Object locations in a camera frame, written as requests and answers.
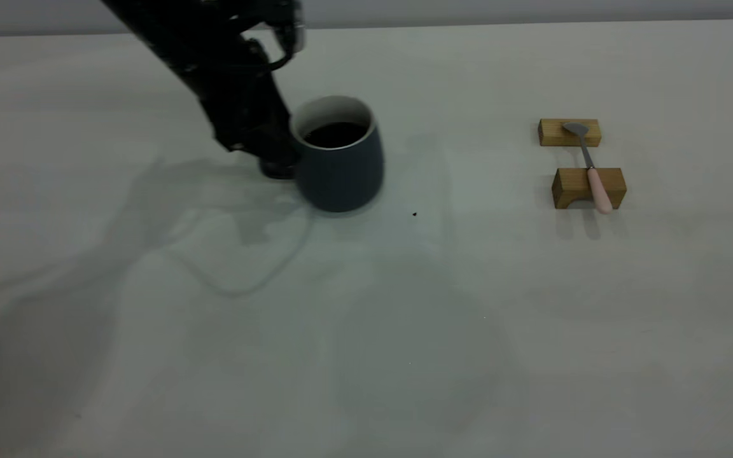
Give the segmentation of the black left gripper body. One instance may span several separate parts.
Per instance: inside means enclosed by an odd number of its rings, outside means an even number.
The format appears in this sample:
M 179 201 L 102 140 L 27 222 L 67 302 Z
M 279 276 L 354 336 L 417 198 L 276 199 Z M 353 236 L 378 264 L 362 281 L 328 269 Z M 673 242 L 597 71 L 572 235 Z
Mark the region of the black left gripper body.
M 274 69 L 274 64 L 247 69 L 202 65 L 200 105 L 223 147 L 245 151 L 265 164 L 296 165 L 290 113 L 276 87 Z

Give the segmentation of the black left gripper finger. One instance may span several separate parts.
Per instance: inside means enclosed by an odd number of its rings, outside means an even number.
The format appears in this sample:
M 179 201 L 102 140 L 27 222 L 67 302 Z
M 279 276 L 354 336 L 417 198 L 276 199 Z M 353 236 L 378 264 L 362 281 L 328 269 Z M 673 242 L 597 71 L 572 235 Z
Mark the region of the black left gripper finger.
M 273 180 L 293 180 L 302 159 L 300 153 L 276 153 L 259 156 L 259 171 Z

